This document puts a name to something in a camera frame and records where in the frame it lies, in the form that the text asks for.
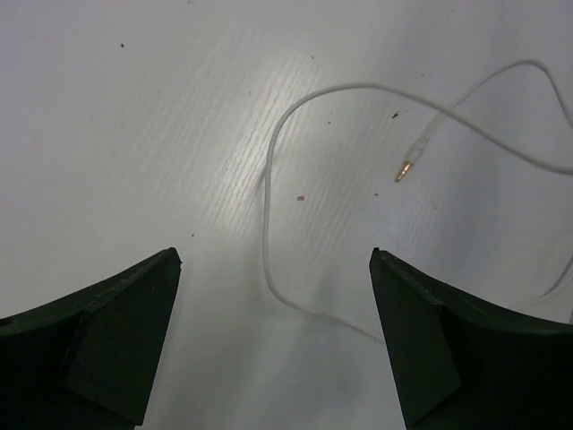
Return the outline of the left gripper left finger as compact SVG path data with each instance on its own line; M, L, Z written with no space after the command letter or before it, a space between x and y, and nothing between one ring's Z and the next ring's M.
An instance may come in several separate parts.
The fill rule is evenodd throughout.
M1 320L3 429L143 424L178 290L174 248Z

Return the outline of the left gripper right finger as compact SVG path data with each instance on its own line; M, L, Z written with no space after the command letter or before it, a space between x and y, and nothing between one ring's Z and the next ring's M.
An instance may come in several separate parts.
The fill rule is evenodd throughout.
M572 328L374 249L372 290L409 429L569 429Z

